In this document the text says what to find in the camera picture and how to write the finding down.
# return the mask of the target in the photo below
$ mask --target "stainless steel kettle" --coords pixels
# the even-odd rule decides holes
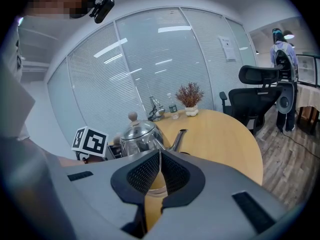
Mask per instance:
[[[130,126],[120,138],[122,155],[131,156],[148,150],[179,151],[181,141],[187,129],[181,129],[171,147],[164,146],[165,136],[158,126],[151,121],[138,120],[138,114],[131,112],[128,115]]]

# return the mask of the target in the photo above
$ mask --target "white vase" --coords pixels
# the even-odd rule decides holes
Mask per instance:
[[[199,113],[198,105],[195,105],[193,107],[186,107],[185,108],[185,114],[188,117],[195,117],[198,113]]]

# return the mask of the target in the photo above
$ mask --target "clear plastic bottle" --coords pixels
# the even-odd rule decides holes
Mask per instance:
[[[179,113],[178,113],[178,110],[177,110],[177,105],[176,105],[174,99],[172,98],[171,93],[168,93],[167,96],[169,98],[169,109],[170,109],[170,112],[171,112],[171,116],[172,116],[173,119],[178,119],[179,118]]]

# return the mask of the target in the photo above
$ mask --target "kettle spout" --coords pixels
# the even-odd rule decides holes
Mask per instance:
[[[170,151],[179,152],[179,148],[180,148],[182,139],[183,139],[183,137],[184,137],[184,135],[185,135],[186,132],[188,132],[187,129],[181,129],[181,130],[178,132],[178,135],[176,136],[172,147],[169,148]]]

